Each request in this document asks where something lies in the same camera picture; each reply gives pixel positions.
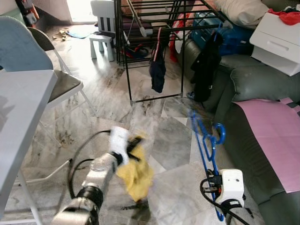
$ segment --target white chair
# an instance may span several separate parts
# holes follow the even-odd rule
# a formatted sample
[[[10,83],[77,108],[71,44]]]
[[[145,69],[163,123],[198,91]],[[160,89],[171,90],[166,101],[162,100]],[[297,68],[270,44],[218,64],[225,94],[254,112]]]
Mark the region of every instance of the white chair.
[[[93,0],[90,2],[93,15],[98,18],[99,31],[106,31],[115,34],[115,14],[113,0]],[[99,43],[99,51],[104,52],[103,43],[106,45],[107,57],[109,61],[114,61],[112,41],[113,38],[105,35],[91,34],[90,55],[92,59],[97,58],[94,41]]]

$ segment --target white stool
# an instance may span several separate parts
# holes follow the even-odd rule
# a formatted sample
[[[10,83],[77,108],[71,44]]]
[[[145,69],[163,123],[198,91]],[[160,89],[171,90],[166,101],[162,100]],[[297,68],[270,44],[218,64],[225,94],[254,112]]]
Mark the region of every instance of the white stool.
[[[91,56],[92,59],[97,58],[97,55],[96,55],[96,52],[95,52],[95,47],[94,47],[94,41],[98,41],[99,51],[101,53],[104,52],[103,43],[106,43],[108,60],[109,61],[114,61],[113,50],[112,50],[112,45],[111,45],[111,41],[113,40],[112,37],[108,37],[108,36],[105,36],[105,35],[91,34],[89,36],[89,38],[90,38],[90,56]]]

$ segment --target black cable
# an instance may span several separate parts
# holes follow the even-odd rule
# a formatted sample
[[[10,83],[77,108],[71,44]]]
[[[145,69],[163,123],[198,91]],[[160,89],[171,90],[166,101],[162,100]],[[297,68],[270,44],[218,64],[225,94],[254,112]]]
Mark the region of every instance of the black cable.
[[[77,151],[75,152],[74,154],[74,157],[73,159],[70,161],[70,164],[69,164],[69,168],[68,168],[68,172],[67,172],[67,183],[68,183],[68,189],[69,189],[69,193],[70,193],[70,196],[71,198],[75,198],[75,194],[74,194],[74,190],[73,190],[73,178],[74,178],[74,173],[75,173],[75,170],[78,168],[78,166],[83,163],[83,162],[86,162],[86,161],[90,161],[90,159],[86,159],[86,161],[81,161],[79,164],[76,165],[76,169],[73,169],[73,166],[74,166],[74,162],[75,160],[77,159],[80,151],[95,137],[97,136],[98,134],[101,134],[101,133],[110,133],[111,131],[110,130],[102,130],[102,131],[98,131],[96,133],[94,133],[92,136],[90,136],[78,149]]]
[[[75,193],[74,193],[74,189],[73,189],[73,179],[74,179],[76,170],[82,163],[87,162],[87,161],[93,161],[93,160],[94,160],[93,158],[87,158],[87,159],[79,162],[74,168],[71,169],[70,176],[68,176],[68,187],[69,187],[69,192],[70,192],[72,199],[75,198]]]
[[[208,182],[209,180],[206,178],[204,180],[201,181],[200,183],[200,191],[201,191],[201,194],[203,195],[203,197],[211,204],[213,204],[214,206],[220,208],[222,210],[222,206],[216,202],[214,202],[213,200],[211,200],[204,192],[204,189],[203,189],[203,184],[205,182]],[[241,217],[239,217],[238,215],[236,215],[235,213],[231,212],[230,210],[228,210],[226,213],[228,213],[229,215],[233,216],[234,218],[236,218],[237,220],[239,220],[240,222],[242,222],[244,225],[250,225],[249,223],[247,223],[245,220],[243,220]]]

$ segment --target white table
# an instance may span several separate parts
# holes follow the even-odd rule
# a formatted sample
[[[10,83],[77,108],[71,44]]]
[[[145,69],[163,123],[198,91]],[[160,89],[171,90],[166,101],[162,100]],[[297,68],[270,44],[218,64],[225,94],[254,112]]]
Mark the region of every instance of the white table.
[[[19,170],[56,81],[52,70],[0,72],[0,219],[17,175],[30,196]],[[36,219],[31,196],[28,201]]]

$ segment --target red clothing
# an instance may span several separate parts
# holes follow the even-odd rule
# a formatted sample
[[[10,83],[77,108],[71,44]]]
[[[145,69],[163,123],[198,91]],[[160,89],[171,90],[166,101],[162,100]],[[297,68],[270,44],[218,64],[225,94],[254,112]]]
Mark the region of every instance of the red clothing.
[[[279,18],[287,25],[295,25],[300,23],[300,12],[274,12],[273,9],[269,9],[268,13],[278,15]]]
[[[190,27],[193,25],[193,22],[192,20],[188,20],[188,18],[190,17],[193,17],[194,16],[194,13],[186,13],[186,27]],[[184,14],[181,13],[179,16],[178,16],[178,19],[183,19],[184,18]],[[183,24],[183,20],[177,20],[173,23],[173,28],[178,28],[178,27],[184,27],[184,24]],[[173,61],[173,62],[177,62],[177,58],[176,58],[176,50],[175,50],[175,35],[174,34],[171,34],[170,35],[170,42],[169,42],[169,47],[170,47],[170,59]]]

